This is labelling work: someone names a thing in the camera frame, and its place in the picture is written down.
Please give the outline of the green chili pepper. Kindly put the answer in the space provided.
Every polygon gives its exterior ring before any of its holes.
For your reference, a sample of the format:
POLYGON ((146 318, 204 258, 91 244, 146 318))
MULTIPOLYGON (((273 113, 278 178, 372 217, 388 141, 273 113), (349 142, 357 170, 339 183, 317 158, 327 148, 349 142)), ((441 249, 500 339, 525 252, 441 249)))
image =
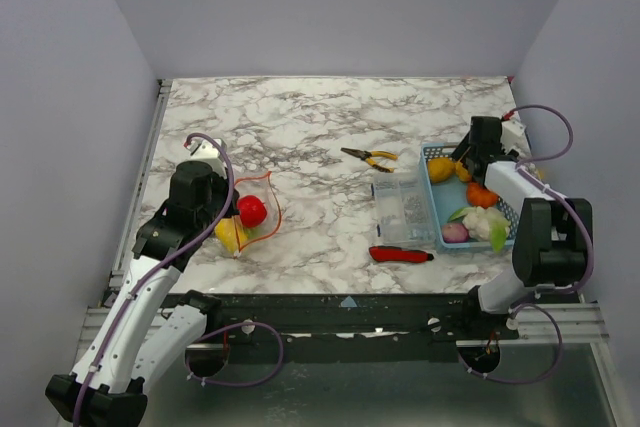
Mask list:
POLYGON ((249 240, 258 239, 266 234, 266 230, 261 226, 255 228, 245 227, 244 231, 249 240))

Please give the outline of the red apple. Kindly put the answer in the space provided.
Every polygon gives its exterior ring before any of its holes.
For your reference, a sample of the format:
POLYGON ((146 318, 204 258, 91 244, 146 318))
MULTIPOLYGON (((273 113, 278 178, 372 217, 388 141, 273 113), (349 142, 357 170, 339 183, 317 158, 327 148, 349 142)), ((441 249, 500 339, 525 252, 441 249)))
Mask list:
POLYGON ((237 210, 244 227, 255 228, 262 224, 267 217, 267 209, 262 200, 255 195, 240 197, 237 210))

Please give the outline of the clear zip bag orange zipper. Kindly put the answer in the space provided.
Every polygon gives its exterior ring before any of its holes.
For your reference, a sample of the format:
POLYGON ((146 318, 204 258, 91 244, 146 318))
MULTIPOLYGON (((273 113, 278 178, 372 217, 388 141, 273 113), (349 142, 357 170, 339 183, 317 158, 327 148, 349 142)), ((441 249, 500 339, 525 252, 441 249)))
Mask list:
POLYGON ((278 232, 282 209, 272 184, 271 171, 239 178, 234 189, 238 198, 229 209, 229 216, 216 225, 214 235, 227 253, 237 258, 278 232))

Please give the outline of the red black utility knife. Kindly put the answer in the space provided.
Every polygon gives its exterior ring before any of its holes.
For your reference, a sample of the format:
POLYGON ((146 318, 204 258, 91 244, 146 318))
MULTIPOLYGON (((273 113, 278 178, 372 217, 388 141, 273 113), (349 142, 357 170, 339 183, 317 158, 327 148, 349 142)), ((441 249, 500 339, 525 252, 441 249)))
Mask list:
POLYGON ((422 264, 434 260, 434 255, 417 249, 406 249, 395 246, 372 246, 368 249, 370 257, 378 263, 402 262, 422 264))

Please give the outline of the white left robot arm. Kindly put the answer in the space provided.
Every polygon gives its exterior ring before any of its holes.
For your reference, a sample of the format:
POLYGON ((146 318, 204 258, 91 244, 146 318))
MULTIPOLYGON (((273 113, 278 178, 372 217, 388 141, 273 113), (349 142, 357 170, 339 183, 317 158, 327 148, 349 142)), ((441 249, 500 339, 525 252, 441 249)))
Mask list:
POLYGON ((91 345, 68 374, 51 377, 45 395, 74 426, 137 426, 153 386, 189 344, 214 340, 219 302, 196 291, 180 299, 157 330, 165 298, 235 199, 225 154, 180 163, 168 198, 137 235, 120 292, 91 345))

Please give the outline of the clear plastic screw box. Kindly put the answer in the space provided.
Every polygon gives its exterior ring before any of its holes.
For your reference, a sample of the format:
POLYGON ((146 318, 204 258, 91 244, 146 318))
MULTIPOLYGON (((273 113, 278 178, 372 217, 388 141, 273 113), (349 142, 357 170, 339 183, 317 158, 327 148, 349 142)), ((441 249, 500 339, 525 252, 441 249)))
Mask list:
POLYGON ((416 172, 375 172, 371 183, 376 205, 377 234, 385 245, 432 245, 435 232, 426 188, 416 172))

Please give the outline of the small yellow orange fruit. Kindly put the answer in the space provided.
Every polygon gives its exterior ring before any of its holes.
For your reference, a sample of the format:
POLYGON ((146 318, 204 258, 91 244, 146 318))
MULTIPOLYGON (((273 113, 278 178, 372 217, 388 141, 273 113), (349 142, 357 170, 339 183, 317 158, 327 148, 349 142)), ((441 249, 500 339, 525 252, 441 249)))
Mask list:
POLYGON ((448 180, 455 173, 455 162, 449 157, 429 159, 426 163, 429 180, 437 184, 448 180))

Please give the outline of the yellow handled pliers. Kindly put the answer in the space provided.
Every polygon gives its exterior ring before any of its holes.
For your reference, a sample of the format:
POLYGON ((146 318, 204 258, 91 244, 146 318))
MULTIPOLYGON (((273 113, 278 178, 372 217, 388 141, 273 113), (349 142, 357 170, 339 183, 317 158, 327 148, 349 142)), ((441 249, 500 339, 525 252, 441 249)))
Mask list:
POLYGON ((393 161, 396 161, 398 159, 398 156, 396 154, 386 151, 367 151, 345 147, 342 147, 340 151, 347 155, 360 159, 361 161, 367 163, 371 168, 383 173, 393 173, 394 168, 380 165, 376 161, 377 158, 389 159, 393 161))

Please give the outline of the light blue plastic basket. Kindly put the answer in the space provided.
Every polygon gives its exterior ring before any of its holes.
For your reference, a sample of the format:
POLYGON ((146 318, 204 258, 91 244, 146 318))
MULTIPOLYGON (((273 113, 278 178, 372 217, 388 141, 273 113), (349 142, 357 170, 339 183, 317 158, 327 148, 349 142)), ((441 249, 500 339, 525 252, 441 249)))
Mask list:
POLYGON ((466 185, 453 174, 444 182, 433 184, 429 179, 427 162, 433 158, 448 157, 455 149, 453 143, 423 143, 420 147, 419 172, 426 191, 426 199, 435 232, 435 245, 442 252, 488 252, 493 247, 489 241, 470 239, 466 243, 447 243, 442 237, 441 227, 449 217, 470 204, 466 198, 466 185))

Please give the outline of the yellow lemon squash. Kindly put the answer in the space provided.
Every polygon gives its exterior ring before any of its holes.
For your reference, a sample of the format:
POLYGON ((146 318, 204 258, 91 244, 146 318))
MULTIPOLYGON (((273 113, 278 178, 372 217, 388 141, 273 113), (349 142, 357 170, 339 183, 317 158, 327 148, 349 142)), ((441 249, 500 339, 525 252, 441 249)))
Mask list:
POLYGON ((237 256, 249 241, 242 223, 236 218, 223 218, 214 228, 216 238, 232 255, 237 256))

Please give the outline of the orange yellow bell pepper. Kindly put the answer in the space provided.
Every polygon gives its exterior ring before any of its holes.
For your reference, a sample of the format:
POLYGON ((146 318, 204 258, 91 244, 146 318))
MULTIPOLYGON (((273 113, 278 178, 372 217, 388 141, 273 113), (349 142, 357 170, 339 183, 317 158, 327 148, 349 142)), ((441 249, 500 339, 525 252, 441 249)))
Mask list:
POLYGON ((463 183, 469 183, 473 177, 461 161, 455 163, 455 173, 457 178, 463 183))

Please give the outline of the black metal base rail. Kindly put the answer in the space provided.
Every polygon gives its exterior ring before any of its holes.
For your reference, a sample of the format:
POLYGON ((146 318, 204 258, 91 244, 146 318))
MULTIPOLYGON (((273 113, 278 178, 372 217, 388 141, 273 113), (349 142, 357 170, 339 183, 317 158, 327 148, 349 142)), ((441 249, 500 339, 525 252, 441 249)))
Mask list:
POLYGON ((250 334, 233 330, 190 347, 200 357, 229 346, 233 363, 266 364, 282 353, 287 362, 454 362, 458 342, 483 346, 515 340, 504 315, 475 312, 464 294, 171 294, 167 312, 186 301, 207 306, 208 331, 253 321, 250 334))

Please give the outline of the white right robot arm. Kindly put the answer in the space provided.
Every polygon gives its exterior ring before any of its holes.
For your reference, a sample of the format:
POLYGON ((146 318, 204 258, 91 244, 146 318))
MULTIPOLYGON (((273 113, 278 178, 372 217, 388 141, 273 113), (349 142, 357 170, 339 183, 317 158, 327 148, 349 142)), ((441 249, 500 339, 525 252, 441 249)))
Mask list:
POLYGON ((573 294, 594 270, 592 206, 568 198, 526 168, 529 162, 506 143, 507 120, 474 116, 454 150, 472 180, 498 195, 518 213, 512 267, 474 287, 465 300, 460 326, 480 339, 496 327, 496 316, 536 293, 573 294))

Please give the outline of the purple onion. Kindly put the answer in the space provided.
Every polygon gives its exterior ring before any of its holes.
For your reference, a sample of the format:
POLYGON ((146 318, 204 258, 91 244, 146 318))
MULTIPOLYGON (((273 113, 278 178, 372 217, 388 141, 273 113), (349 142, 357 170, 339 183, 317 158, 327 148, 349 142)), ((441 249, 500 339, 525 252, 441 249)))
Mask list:
POLYGON ((468 229, 460 222, 450 222, 443 225, 441 235, 447 244, 466 243, 470 238, 468 229))

